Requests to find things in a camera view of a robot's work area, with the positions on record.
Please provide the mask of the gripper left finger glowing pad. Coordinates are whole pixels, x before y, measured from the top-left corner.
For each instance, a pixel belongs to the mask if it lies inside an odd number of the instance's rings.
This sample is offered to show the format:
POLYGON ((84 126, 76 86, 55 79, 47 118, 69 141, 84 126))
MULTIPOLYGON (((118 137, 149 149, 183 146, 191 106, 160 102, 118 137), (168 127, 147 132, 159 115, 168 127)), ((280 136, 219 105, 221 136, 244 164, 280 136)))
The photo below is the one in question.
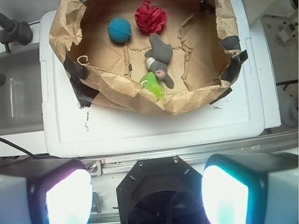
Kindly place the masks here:
POLYGON ((86 224, 92 203, 92 178, 78 159, 0 162, 2 224, 86 224))

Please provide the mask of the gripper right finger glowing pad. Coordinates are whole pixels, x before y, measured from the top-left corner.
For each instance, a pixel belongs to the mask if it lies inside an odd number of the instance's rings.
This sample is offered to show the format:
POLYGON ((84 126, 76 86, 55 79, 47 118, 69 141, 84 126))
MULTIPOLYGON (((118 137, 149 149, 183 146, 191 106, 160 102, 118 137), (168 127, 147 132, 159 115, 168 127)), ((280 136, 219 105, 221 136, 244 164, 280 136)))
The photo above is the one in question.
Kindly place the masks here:
POLYGON ((212 224, 297 224, 299 157, 213 154, 205 165, 201 195, 212 224))

